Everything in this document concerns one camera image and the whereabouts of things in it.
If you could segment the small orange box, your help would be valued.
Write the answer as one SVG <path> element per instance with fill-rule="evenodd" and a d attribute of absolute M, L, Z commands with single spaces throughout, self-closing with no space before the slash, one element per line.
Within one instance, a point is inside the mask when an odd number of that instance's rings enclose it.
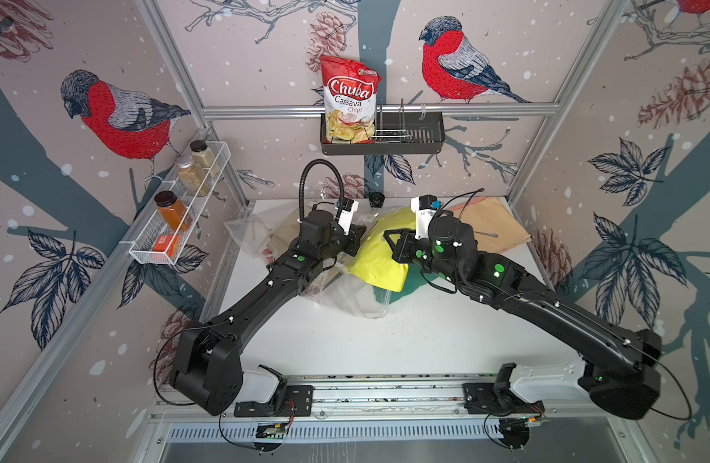
<path fill-rule="evenodd" d="M 160 235 L 152 247 L 152 252 L 159 253 L 168 256 L 172 259 L 175 254 L 177 254 L 177 249 L 179 248 L 179 241 L 181 236 L 177 233 L 171 233 L 170 235 Z"/>

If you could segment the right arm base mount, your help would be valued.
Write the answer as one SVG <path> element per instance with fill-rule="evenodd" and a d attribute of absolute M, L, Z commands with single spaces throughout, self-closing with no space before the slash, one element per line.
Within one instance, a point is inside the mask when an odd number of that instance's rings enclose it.
<path fill-rule="evenodd" d="M 464 383 L 464 408 L 470 415 L 493 415 L 505 417 L 512 414 L 540 415 L 545 413 L 542 401 L 525 402 L 507 387 L 494 383 Z"/>

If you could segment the tan spice jar silver lid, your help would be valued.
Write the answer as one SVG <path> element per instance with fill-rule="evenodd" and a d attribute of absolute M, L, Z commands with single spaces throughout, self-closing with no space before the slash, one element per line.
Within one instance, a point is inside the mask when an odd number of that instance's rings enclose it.
<path fill-rule="evenodd" d="M 189 195 L 205 197 L 210 192 L 206 182 L 206 173 L 195 162 L 191 154 L 181 154 L 175 159 L 179 180 L 184 185 Z"/>

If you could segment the clear plastic vacuum bag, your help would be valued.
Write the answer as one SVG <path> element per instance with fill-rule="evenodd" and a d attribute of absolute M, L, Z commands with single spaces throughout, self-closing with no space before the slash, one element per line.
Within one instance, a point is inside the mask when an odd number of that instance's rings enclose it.
<path fill-rule="evenodd" d="M 385 266 L 376 262 L 376 227 L 395 217 L 395 208 L 369 206 L 358 212 L 350 202 L 337 217 L 332 202 L 306 204 L 305 217 L 274 208 L 225 223 L 236 245 L 266 264 L 266 273 L 234 311 L 236 318 L 265 309 L 273 314 L 289 300 L 303 296 L 357 318 L 384 318 L 391 297 L 366 281 L 366 272 Z"/>

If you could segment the beige cloth placemat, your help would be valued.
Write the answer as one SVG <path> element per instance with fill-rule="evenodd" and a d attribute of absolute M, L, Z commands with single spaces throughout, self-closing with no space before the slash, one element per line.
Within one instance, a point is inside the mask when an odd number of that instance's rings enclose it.
<path fill-rule="evenodd" d="M 463 212 L 461 221 L 475 232 L 497 233 L 499 238 L 474 235 L 479 251 L 502 254 L 531 241 L 530 233 L 513 216 L 503 199 L 498 197 L 474 198 L 469 203 L 450 206 L 456 216 Z"/>

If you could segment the light spice jar black lid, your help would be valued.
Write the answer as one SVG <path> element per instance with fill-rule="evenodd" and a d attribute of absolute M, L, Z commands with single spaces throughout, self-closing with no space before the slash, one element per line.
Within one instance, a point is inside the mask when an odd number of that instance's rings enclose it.
<path fill-rule="evenodd" d="M 194 140 L 189 145 L 194 162 L 199 165 L 210 177 L 217 177 L 221 173 L 213 150 L 204 140 Z"/>

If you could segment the black lid pepper grinder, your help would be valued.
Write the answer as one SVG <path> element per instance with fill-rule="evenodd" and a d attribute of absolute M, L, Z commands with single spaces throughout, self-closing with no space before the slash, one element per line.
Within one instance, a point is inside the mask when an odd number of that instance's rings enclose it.
<path fill-rule="evenodd" d="M 383 193 L 373 191 L 368 194 L 368 202 L 372 208 L 383 208 L 386 197 Z"/>

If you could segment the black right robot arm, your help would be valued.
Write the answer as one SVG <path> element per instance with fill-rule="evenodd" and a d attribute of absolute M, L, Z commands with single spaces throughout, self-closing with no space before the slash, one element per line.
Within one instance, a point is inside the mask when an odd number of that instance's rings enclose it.
<path fill-rule="evenodd" d="M 618 418 L 640 420 L 661 395 L 661 337 L 598 318 L 558 294 L 520 264 L 480 251 L 471 226 L 447 214 L 434 217 L 426 237 L 385 231 L 391 256 L 452 283 L 452 291 L 542 329 L 571 347 L 578 359 L 562 365 L 501 367 L 493 396 L 501 414 L 539 407 L 546 399 L 589 400 Z"/>

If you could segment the clear acrylic spice shelf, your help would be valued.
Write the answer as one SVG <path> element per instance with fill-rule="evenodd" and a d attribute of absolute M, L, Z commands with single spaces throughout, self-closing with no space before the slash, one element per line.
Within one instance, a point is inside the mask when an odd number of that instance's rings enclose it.
<path fill-rule="evenodd" d="M 185 248 L 200 231 L 202 213 L 230 157 L 226 143 L 197 140 L 175 160 L 177 176 L 164 181 L 148 202 L 152 216 L 129 248 L 137 264 L 196 266 Z"/>

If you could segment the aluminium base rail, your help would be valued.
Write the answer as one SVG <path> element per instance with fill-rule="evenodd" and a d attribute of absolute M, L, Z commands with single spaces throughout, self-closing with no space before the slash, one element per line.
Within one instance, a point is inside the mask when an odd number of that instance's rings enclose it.
<path fill-rule="evenodd" d="M 448 375 L 397 375 L 397 376 L 293 376 L 287 378 L 282 388 L 285 398 L 297 407 L 296 422 L 304 420 L 429 420 L 439 418 L 462 419 L 475 414 L 492 415 L 499 411 L 499 400 L 495 399 L 496 376 L 491 374 L 448 374 Z M 252 401 L 251 392 L 243 392 L 223 413 L 228 419 L 250 421 L 271 419 L 258 416 L 259 406 L 253 409 L 254 417 L 235 415 L 238 405 Z M 547 397 L 542 400 L 543 415 L 551 418 L 587 418 L 613 416 L 590 399 L 563 395 L 560 399 Z M 218 417 L 211 416 L 198 405 L 173 406 L 157 400 L 148 412 L 152 422 L 211 422 Z"/>

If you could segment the red cassava chips bag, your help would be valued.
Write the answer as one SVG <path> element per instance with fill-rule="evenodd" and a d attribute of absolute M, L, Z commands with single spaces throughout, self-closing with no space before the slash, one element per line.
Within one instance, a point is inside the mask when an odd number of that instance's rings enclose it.
<path fill-rule="evenodd" d="M 363 63 L 320 57 L 325 106 L 324 134 L 330 144 L 370 143 L 375 136 L 381 77 Z"/>

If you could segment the yellow trousers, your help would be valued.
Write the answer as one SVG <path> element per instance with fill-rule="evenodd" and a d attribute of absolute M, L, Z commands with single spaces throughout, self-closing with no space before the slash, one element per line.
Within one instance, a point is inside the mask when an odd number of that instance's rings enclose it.
<path fill-rule="evenodd" d="M 384 291 L 401 292 L 409 266 L 393 260 L 393 251 L 384 233 L 402 229 L 414 231 L 414 212 L 407 206 L 373 212 L 366 216 L 366 227 L 368 233 L 362 240 L 357 256 L 346 266 L 348 273 Z"/>

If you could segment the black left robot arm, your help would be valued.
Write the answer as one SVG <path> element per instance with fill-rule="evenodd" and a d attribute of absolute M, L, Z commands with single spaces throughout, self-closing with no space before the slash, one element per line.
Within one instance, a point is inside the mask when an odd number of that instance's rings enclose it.
<path fill-rule="evenodd" d="M 365 234 L 365 225 L 345 229 L 330 212 L 311 211 L 257 286 L 216 318 L 192 322 L 179 334 L 170 385 L 211 416 L 226 411 L 242 389 L 241 354 L 252 337 L 314 282 L 326 260 L 356 256 Z"/>

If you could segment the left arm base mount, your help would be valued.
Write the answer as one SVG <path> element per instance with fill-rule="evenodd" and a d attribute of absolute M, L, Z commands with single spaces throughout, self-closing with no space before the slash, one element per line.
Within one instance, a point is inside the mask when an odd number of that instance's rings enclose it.
<path fill-rule="evenodd" d="M 311 385 L 279 386 L 265 403 L 248 401 L 235 405 L 235 418 L 298 418 L 312 413 L 314 387 Z"/>

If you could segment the green trousers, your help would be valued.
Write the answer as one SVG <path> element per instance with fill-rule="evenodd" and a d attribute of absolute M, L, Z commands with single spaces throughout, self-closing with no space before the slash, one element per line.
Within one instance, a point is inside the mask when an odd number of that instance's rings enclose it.
<path fill-rule="evenodd" d="M 386 291 L 385 289 L 380 289 L 379 287 L 374 287 L 375 300 L 379 304 L 383 305 L 393 305 L 402 298 L 408 297 L 420 287 L 426 286 L 428 282 L 434 282 L 437 276 L 434 274 L 427 274 L 426 277 L 422 276 L 422 269 L 419 265 L 411 264 L 409 266 L 409 271 L 407 278 L 401 292 Z"/>

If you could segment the orange spice jar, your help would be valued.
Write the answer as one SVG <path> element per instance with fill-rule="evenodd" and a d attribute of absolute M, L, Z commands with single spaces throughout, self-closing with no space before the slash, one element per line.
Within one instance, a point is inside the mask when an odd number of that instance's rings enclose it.
<path fill-rule="evenodd" d="M 154 196 L 154 202 L 167 225 L 174 232 L 188 232 L 192 218 L 179 197 L 171 190 L 163 190 Z"/>

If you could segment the metal spoon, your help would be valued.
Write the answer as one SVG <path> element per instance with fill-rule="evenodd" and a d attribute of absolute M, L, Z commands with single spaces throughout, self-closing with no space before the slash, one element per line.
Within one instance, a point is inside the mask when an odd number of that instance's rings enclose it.
<path fill-rule="evenodd" d="M 484 231 L 475 231 L 475 235 L 483 235 L 484 237 L 492 237 L 492 238 L 499 238 L 499 235 L 497 233 L 484 233 Z"/>

